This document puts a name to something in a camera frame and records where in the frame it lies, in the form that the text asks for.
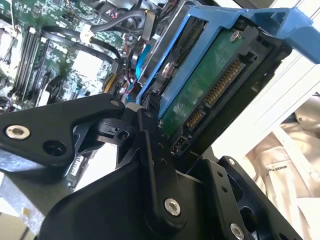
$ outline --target yellow cable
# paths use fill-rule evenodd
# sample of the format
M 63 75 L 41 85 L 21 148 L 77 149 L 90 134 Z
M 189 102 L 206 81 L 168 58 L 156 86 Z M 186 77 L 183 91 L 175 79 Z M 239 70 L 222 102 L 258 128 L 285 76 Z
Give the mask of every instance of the yellow cable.
M 108 81 L 108 83 L 106 84 L 105 88 L 104 88 L 104 93 L 107 93 L 109 92 L 112 84 L 115 82 L 116 80 L 116 77 L 117 77 L 117 74 L 113 74 L 112 77 L 110 78 L 110 80 Z

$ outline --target silver screw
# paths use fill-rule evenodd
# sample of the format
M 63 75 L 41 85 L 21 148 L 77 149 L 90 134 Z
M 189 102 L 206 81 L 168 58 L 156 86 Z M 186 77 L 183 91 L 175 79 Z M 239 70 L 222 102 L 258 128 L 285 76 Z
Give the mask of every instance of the silver screw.
M 239 38 L 240 38 L 240 32 L 239 31 L 235 31 L 230 37 L 230 42 L 234 43 Z
M 179 203 L 173 198 L 167 198 L 164 201 L 165 210 L 170 213 L 172 216 L 178 216 L 181 212 Z
M 147 117 L 152 118 L 152 115 L 151 115 L 150 112 L 145 111 L 144 114 L 145 114 Z
M 228 161 L 231 165 L 236 165 L 235 161 L 233 161 L 231 158 L 228 158 Z
M 11 139 L 24 140 L 30 136 L 30 131 L 25 126 L 11 125 L 6 128 L 5 134 Z
M 117 102 L 117 101 L 115 101 L 115 100 L 111 100 L 111 103 L 113 104 L 113 105 L 115 105 L 115 106 L 117 106 L 117 107 L 119 107 L 119 103 Z
M 230 230 L 233 233 L 233 235 L 236 237 L 236 239 L 239 239 L 239 240 L 245 239 L 245 235 L 244 235 L 243 231 L 236 223 L 230 224 Z

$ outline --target white wire connector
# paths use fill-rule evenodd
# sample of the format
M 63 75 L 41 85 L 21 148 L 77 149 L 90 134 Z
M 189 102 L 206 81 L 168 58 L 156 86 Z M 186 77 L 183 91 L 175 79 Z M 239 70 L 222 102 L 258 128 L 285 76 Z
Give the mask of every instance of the white wire connector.
M 95 35 L 91 30 L 91 26 L 89 24 L 84 24 L 83 29 L 80 33 L 80 40 L 85 44 L 90 43 L 90 39 Z

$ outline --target white cloth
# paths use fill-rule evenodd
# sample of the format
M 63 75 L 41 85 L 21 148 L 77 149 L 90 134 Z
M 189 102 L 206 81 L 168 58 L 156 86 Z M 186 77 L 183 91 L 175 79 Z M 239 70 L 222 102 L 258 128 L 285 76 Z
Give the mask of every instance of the white cloth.
M 269 200 L 304 240 L 320 240 L 320 139 L 298 123 L 283 124 L 251 152 L 252 179 L 264 185 Z

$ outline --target motherboard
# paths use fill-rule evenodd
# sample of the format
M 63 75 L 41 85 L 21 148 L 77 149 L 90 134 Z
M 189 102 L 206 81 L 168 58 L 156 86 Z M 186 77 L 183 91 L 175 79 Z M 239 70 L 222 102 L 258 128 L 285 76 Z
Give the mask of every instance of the motherboard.
M 0 110 L 12 112 L 103 92 L 112 63 L 72 45 L 47 39 L 44 26 L 82 32 L 87 24 L 117 17 L 112 5 L 99 13 L 87 2 L 66 0 L 13 0 L 0 2 Z M 134 35 L 102 31 L 95 39 L 114 46 L 120 56 L 136 41 Z M 96 45 L 92 49 L 111 58 L 115 54 Z M 46 87 L 51 96 L 41 99 Z

